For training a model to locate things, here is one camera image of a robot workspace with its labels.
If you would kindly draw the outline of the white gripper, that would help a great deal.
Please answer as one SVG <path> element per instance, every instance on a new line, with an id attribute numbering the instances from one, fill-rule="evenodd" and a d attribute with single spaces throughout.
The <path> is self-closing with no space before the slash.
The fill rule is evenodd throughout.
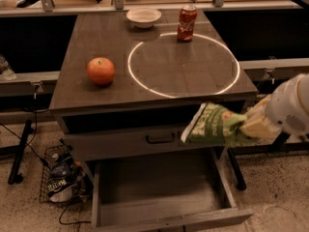
<path id="1" fill-rule="evenodd" d="M 308 134 L 309 74 L 301 73 L 263 97 L 246 112 L 239 129 L 248 137 L 262 139 L 274 139 L 281 130 L 291 135 Z"/>

